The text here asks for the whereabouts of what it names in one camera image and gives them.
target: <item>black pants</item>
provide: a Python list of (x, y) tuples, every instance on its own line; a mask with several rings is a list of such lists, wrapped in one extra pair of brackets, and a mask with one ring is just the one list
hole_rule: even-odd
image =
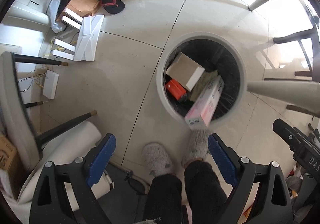
[[(194, 161), (184, 173), (185, 189), (192, 210), (192, 223), (211, 223), (227, 196), (210, 164)], [(172, 174), (153, 179), (144, 210), (145, 220), (158, 224), (181, 224), (181, 181)]]

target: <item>white trash can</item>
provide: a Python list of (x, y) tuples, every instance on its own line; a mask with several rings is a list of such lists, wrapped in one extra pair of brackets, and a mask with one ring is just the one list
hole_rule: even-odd
[(207, 32), (188, 33), (166, 47), (160, 58), (156, 85), (160, 100), (167, 112), (178, 122), (185, 123), (184, 116), (192, 103), (178, 103), (166, 90), (166, 70), (179, 52), (183, 52), (210, 72), (215, 68), (221, 75), (225, 87), (219, 100), (209, 128), (226, 122), (239, 107), (240, 101), (247, 91), (245, 66), (238, 51), (222, 37)]

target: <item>red and black sandal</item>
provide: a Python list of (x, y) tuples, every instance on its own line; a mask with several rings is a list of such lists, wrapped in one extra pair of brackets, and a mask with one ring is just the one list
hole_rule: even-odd
[(100, 0), (100, 6), (111, 14), (119, 13), (125, 8), (124, 2), (121, 0)]

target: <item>white router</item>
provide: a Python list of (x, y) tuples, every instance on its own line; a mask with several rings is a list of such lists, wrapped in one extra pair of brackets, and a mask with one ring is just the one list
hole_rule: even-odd
[(59, 74), (47, 70), (44, 80), (43, 92), (42, 94), (49, 99), (54, 99), (56, 95), (56, 89), (58, 84)]
[(66, 16), (62, 17), (62, 20), (65, 23), (80, 30), (77, 44), (76, 46), (72, 46), (71, 44), (68, 44), (59, 39), (56, 39), (54, 43), (74, 52), (75, 54), (72, 55), (57, 50), (53, 50), (52, 54), (74, 61), (94, 60), (104, 15), (102, 14), (96, 16), (87, 16), (82, 18), (75, 12), (71, 11), (69, 8), (65, 10), (65, 13), (77, 21), (75, 22), (74, 20)]

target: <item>screw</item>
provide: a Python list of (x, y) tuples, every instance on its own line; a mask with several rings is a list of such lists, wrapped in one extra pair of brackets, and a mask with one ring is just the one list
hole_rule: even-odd
[(46, 162), (44, 166), (45, 166), (45, 167), (47, 167), (47, 168), (49, 168), (49, 167), (51, 167), (51, 166), (52, 166), (52, 162), (51, 162), (51, 161)]
[(274, 167), (279, 167), (279, 163), (276, 162), (276, 161), (273, 161), (273, 162), (272, 162), (272, 165), (273, 165)]
[(83, 162), (83, 157), (77, 157), (77, 158), (75, 158), (75, 162), (76, 163), (82, 163)]
[(248, 163), (249, 159), (247, 157), (241, 157), (241, 162)]

